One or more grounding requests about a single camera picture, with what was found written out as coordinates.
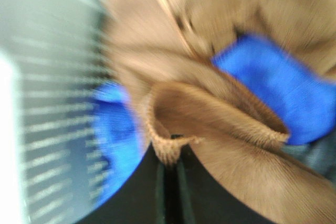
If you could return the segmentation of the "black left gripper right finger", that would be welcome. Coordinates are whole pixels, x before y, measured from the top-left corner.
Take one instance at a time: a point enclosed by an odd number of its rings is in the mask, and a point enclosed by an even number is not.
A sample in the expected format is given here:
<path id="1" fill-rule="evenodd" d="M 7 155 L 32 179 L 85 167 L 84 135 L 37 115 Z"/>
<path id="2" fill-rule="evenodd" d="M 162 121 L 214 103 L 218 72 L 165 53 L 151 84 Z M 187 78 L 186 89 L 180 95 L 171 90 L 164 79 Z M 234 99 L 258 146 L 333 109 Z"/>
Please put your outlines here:
<path id="1" fill-rule="evenodd" d="M 172 223 L 265 223 L 209 174 L 191 147 L 172 168 Z"/>

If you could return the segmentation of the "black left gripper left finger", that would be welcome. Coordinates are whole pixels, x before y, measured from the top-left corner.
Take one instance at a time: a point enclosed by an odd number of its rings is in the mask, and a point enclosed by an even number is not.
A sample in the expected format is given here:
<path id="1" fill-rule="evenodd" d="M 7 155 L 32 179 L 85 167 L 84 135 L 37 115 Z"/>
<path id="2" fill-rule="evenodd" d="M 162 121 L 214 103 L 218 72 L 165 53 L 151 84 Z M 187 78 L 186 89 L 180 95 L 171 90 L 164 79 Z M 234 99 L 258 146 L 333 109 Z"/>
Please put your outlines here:
<path id="1" fill-rule="evenodd" d="M 89 215 L 89 223 L 166 223 L 164 168 L 153 146 L 123 186 Z"/>

